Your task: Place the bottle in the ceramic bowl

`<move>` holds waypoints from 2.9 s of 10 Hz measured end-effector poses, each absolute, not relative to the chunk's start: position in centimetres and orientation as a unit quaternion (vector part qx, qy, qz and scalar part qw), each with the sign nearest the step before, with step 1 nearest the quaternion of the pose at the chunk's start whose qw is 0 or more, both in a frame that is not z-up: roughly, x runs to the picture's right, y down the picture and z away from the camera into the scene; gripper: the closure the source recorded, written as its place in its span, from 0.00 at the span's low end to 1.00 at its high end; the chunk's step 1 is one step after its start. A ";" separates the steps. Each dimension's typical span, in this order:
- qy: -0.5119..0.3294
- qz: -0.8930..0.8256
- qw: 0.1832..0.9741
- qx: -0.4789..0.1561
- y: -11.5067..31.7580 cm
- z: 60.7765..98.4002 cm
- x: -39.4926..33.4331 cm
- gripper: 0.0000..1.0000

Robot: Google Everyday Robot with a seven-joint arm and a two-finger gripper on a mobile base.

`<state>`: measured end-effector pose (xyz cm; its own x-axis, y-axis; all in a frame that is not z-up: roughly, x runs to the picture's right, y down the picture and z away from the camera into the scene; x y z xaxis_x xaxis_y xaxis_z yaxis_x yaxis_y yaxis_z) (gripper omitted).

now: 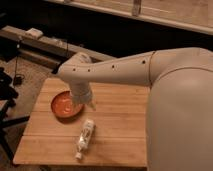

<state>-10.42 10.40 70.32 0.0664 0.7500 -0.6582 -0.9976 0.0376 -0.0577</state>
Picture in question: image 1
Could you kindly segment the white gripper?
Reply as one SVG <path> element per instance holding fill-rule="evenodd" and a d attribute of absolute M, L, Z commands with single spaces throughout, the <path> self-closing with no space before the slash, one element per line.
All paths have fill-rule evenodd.
<path fill-rule="evenodd" d="M 92 90 L 88 83 L 70 83 L 69 87 L 74 103 L 87 104 L 92 110 L 96 111 L 96 106 L 92 101 Z"/>

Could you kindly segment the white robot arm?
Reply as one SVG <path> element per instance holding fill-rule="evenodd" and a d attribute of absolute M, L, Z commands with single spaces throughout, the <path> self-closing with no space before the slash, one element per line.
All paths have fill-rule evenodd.
<path fill-rule="evenodd" d="M 213 51 L 156 50 L 99 63 L 78 52 L 58 76 L 76 104 L 92 101 L 92 82 L 148 86 L 148 171 L 213 171 Z"/>

